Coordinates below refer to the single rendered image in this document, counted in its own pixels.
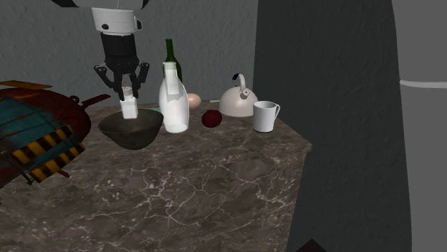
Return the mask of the red teal striped toy vehicle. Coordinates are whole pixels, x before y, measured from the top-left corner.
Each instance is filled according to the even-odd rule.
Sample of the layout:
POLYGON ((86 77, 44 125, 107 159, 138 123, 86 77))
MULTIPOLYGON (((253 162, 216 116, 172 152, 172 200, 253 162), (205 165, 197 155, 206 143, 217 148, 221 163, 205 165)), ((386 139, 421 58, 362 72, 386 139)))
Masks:
POLYGON ((57 173, 68 178, 63 168, 85 151, 91 130, 85 109, 108 98, 80 101, 45 84, 0 82, 0 188, 19 176, 29 185, 57 173))

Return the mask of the dark bowl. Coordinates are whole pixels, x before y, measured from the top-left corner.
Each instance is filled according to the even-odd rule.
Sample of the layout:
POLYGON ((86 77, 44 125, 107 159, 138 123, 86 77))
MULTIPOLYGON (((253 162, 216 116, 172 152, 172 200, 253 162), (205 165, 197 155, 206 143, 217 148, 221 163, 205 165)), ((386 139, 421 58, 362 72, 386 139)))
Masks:
POLYGON ((163 119, 162 113, 146 108, 139 109, 135 119, 124 119, 121 112, 116 112, 104 118, 98 129, 120 147, 140 150, 154 141, 163 119))

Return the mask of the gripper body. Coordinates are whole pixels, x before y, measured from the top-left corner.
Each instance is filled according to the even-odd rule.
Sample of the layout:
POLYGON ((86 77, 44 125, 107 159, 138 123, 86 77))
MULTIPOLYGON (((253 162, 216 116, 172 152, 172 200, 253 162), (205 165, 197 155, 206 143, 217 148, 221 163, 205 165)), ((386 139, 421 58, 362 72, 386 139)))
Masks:
POLYGON ((118 74, 134 73, 139 65, 135 36, 115 36, 101 33, 105 63, 109 69, 118 74))

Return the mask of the dark red apple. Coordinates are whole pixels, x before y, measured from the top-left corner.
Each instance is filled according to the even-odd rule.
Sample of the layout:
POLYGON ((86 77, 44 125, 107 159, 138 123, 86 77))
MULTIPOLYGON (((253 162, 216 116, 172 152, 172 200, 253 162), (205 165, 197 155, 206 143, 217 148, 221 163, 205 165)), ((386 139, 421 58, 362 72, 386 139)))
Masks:
POLYGON ((212 128, 221 124, 223 117, 218 110, 207 110, 201 118, 205 127, 212 128))

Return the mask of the small white shaker bottle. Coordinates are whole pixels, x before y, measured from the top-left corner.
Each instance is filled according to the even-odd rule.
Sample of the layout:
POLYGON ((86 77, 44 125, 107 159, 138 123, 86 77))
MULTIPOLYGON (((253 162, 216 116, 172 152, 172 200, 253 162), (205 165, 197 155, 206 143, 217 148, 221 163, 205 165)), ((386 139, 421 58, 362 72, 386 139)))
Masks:
POLYGON ((133 95, 132 87, 122 87, 124 100, 120 101, 122 116, 125 120, 138 117, 137 100, 133 95))

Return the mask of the white mug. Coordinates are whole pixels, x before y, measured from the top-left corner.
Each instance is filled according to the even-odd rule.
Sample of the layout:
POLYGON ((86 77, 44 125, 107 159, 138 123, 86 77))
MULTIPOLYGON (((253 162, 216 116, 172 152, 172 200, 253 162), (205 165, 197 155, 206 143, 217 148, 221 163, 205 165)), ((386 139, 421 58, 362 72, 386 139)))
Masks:
POLYGON ((270 101, 258 101, 253 106, 253 129, 262 133, 271 132, 274 129, 274 122, 281 107, 270 101))

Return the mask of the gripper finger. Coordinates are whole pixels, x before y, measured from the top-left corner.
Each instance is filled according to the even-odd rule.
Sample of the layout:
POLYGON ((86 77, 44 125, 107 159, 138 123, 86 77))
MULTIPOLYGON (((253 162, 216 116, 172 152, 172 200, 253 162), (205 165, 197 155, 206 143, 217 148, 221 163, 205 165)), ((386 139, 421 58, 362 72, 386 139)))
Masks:
POLYGON ((107 77, 107 67, 105 64, 95 65, 94 70, 100 79, 110 88, 113 89, 114 92, 117 93, 119 99, 124 101, 124 94, 122 90, 122 74, 121 73, 113 73, 113 80, 107 77))
POLYGON ((139 64, 139 74, 136 74, 135 71, 129 74, 129 78, 132 84, 133 96, 137 99, 139 98, 139 89, 141 88, 141 84, 145 83, 148 70, 150 69, 150 64, 147 62, 141 62, 139 64))

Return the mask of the green wine bottle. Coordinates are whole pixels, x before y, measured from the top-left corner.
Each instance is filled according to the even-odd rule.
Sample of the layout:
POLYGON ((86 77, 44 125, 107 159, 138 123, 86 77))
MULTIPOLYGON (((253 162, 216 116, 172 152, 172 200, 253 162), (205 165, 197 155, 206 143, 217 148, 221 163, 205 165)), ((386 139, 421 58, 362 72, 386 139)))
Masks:
POLYGON ((166 45, 166 58, 165 58, 165 61, 166 62, 175 62, 176 63, 176 69, 177 69, 178 78, 179 78, 180 81, 183 81, 181 64, 178 62, 178 60, 176 59, 176 57, 174 55, 173 40, 172 39, 166 39, 165 40, 165 45, 166 45))

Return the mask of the beige kettle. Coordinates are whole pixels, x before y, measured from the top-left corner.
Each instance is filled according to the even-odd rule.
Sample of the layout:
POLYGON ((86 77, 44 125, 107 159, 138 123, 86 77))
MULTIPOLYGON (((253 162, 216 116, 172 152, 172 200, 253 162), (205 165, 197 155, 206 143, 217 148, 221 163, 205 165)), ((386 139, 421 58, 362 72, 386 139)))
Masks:
POLYGON ((257 96, 246 86, 242 73, 236 73, 232 80, 239 79, 239 85, 225 91, 218 101, 218 110, 229 117, 250 117, 254 114, 253 105, 257 96))

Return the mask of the grey refrigerator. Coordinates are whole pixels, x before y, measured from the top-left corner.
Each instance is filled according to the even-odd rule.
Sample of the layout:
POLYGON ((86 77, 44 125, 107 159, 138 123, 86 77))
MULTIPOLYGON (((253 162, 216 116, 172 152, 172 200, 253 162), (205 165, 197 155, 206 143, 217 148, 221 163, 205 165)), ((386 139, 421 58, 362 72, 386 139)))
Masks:
POLYGON ((447 0, 392 0, 412 252, 447 252, 447 0))

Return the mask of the beige egg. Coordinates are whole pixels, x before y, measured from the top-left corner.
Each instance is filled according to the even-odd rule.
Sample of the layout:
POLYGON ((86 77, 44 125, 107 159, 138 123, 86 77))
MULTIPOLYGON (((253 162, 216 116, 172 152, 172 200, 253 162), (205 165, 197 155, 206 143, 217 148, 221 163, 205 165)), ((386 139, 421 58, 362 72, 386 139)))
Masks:
POLYGON ((189 108, 191 110, 198 108, 198 106, 201 104, 201 98, 194 93, 188 93, 187 96, 188 96, 189 108))

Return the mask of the large white bottle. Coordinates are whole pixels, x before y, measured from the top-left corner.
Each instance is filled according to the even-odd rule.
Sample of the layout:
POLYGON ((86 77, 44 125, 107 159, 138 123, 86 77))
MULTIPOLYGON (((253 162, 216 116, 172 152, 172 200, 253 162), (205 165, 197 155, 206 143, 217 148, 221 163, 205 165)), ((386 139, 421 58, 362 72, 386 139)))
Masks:
POLYGON ((189 101, 186 89, 178 77, 176 63, 164 62, 163 72, 158 104, 163 114, 164 127, 170 133, 185 132, 189 123, 189 101))

